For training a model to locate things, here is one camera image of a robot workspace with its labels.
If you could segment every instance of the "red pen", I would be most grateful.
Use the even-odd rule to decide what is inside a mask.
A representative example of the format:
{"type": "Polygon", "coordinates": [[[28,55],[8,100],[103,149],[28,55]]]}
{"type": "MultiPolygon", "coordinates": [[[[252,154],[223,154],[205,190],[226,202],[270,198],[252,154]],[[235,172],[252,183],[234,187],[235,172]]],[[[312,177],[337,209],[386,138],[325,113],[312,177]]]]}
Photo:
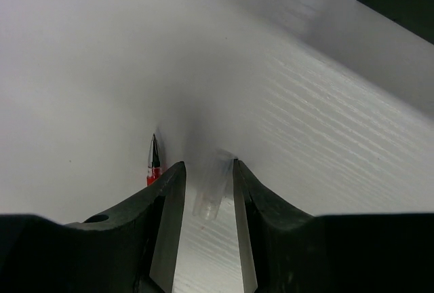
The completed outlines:
{"type": "Polygon", "coordinates": [[[148,157],[148,176],[146,177],[147,185],[151,185],[163,173],[163,166],[160,162],[158,152],[158,142],[155,134],[152,135],[151,147],[149,148],[148,157]]]}

